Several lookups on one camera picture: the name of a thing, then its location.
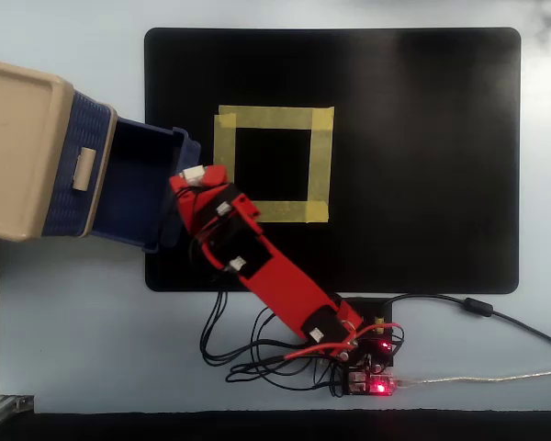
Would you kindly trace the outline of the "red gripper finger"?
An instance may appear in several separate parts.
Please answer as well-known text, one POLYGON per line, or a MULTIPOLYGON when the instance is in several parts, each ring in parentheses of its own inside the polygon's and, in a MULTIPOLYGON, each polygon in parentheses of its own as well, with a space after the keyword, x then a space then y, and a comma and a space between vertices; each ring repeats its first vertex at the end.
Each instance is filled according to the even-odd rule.
POLYGON ((205 167, 203 176, 204 187, 219 187, 230 182, 227 167, 221 164, 213 164, 205 167))

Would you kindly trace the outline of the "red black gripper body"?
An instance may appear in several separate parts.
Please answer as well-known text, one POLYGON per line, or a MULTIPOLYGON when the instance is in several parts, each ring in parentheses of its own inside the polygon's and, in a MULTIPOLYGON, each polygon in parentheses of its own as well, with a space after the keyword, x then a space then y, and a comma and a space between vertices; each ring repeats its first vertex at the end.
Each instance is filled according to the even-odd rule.
POLYGON ((192 188, 200 186, 200 183, 206 173, 206 167, 196 165, 179 172, 170 178, 169 183, 176 197, 190 191, 192 188))

